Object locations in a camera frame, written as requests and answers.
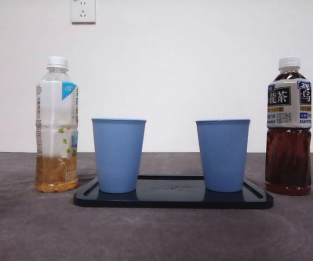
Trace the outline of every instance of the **electrical outlet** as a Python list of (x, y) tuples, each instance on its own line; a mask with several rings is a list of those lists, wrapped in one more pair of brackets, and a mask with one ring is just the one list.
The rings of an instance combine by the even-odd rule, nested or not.
[(95, 23), (96, 0), (71, 0), (72, 23)]

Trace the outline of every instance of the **blue plastic cup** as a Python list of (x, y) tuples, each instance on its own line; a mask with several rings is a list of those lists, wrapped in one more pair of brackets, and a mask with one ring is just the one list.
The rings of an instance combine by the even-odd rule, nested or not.
[(242, 190), (249, 123), (249, 119), (196, 121), (207, 189)]
[(135, 190), (146, 120), (93, 118), (92, 125), (99, 190)]

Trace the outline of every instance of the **cup rim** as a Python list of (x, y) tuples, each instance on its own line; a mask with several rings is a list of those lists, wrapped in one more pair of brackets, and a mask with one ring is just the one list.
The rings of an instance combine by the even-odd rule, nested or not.
[(125, 119), (125, 118), (91, 118), (92, 121), (143, 121), (143, 119)]
[(213, 119), (213, 120), (197, 120), (196, 123), (207, 123), (207, 122), (227, 122), (227, 121), (248, 121), (251, 122), (250, 119)]

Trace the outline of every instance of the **oolong tea bottle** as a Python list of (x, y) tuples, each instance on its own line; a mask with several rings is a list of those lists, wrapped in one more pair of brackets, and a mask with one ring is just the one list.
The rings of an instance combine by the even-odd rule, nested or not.
[(280, 74), (267, 92), (265, 184), (293, 196), (311, 189), (311, 83), (299, 69), (300, 58), (280, 59)]
[(67, 75), (67, 60), (49, 57), (49, 72), (36, 88), (39, 191), (73, 189), (77, 178), (78, 88)]

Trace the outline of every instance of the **dark brown tea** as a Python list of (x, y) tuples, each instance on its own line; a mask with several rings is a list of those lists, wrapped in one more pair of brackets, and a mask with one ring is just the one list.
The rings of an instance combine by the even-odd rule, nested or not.
[(311, 188), (310, 129), (270, 128), (267, 132), (265, 184), (272, 192), (306, 195)]

